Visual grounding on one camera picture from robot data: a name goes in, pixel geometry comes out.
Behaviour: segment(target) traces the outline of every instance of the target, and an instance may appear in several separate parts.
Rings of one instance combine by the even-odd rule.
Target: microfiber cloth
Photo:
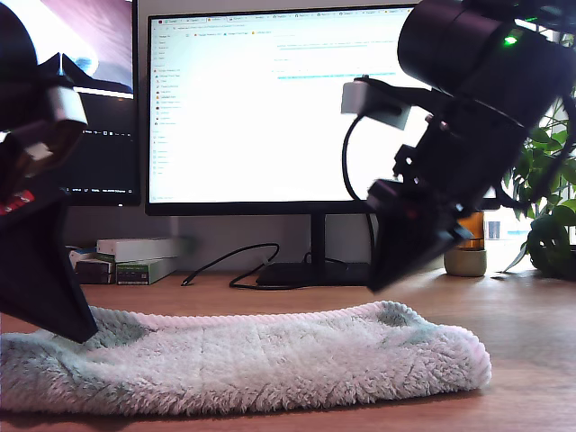
[[[468,330],[379,301],[319,313],[162,317],[92,308],[83,345],[2,335],[0,409],[201,415],[471,391],[491,362]]]

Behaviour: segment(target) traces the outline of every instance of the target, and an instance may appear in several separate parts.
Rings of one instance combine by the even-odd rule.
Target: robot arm
[[[76,342],[96,331],[61,239],[66,194],[43,176],[86,128],[65,76],[44,76],[32,41],[0,3],[0,311]]]
[[[496,204],[525,209],[501,189],[523,143],[553,102],[562,98],[576,119],[572,49],[518,27],[515,19],[576,31],[576,5],[566,0],[423,0],[400,34],[400,66],[432,87],[398,88],[358,78],[345,85],[343,113],[403,128],[411,106],[430,112],[419,144],[403,146],[394,174],[380,180],[368,204],[380,226],[369,288],[381,290],[466,239],[457,220]],[[572,151],[574,131],[532,197],[536,202]]]

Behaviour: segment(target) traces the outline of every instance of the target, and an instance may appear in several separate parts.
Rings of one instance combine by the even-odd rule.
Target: dark screen
[[[46,74],[72,79],[88,127],[50,173],[73,205],[140,203],[135,3],[127,0],[0,0],[20,18]]]

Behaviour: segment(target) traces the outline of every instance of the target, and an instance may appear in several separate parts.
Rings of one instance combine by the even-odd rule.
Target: monitor base
[[[256,280],[260,286],[367,286],[367,263],[326,263],[321,270],[312,264],[278,263],[264,269]]]

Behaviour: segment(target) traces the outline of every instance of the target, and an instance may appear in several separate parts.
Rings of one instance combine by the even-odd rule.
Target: potted plant
[[[573,46],[574,36],[562,38],[562,44]],[[522,149],[516,165],[504,177],[507,188],[513,185],[513,198],[530,199],[543,172],[567,145],[569,123],[562,101],[556,102],[541,127],[534,130]],[[532,204],[526,214],[515,211],[520,220],[532,220],[526,242],[514,262],[504,272],[530,256],[534,267],[547,277],[576,280],[576,247],[570,242],[570,229],[576,227],[576,157],[570,155],[549,187],[546,197]]]

